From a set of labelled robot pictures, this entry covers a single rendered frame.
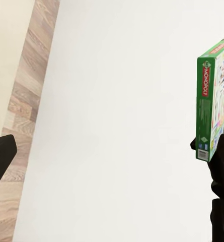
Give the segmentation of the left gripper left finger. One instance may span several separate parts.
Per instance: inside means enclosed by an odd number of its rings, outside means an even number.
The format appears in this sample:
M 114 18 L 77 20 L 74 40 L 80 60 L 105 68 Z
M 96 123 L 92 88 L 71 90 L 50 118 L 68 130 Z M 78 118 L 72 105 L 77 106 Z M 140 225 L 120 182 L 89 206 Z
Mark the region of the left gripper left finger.
M 0 180 L 17 154 L 17 145 L 12 134 L 0 137 Z

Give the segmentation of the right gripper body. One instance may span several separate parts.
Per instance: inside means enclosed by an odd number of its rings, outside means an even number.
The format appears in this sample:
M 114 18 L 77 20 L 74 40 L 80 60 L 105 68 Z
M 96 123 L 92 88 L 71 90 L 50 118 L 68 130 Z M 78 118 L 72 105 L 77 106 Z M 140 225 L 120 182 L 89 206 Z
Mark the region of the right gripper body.
M 191 141 L 190 147 L 192 150 L 196 150 L 196 139 Z M 224 173 L 224 162 L 215 151 L 210 162 L 207 162 L 208 168 L 214 173 Z

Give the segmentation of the board game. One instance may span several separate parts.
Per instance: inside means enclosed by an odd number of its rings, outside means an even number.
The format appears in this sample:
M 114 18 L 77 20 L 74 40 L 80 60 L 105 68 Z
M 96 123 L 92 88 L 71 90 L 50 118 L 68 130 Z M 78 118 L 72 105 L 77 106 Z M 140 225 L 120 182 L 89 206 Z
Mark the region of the board game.
M 210 162 L 224 134 L 224 39 L 197 58 L 196 155 Z

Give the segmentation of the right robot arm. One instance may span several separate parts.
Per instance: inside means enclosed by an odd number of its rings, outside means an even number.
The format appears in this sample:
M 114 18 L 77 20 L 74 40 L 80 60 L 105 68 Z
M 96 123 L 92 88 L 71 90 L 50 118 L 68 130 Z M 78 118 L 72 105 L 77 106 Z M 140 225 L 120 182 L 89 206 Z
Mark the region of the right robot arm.
M 196 139 L 190 147 L 196 150 Z M 212 242 L 224 242 L 224 162 L 215 151 L 210 162 L 207 162 L 213 182 L 211 190 L 218 196 L 212 200 L 210 221 L 212 223 Z

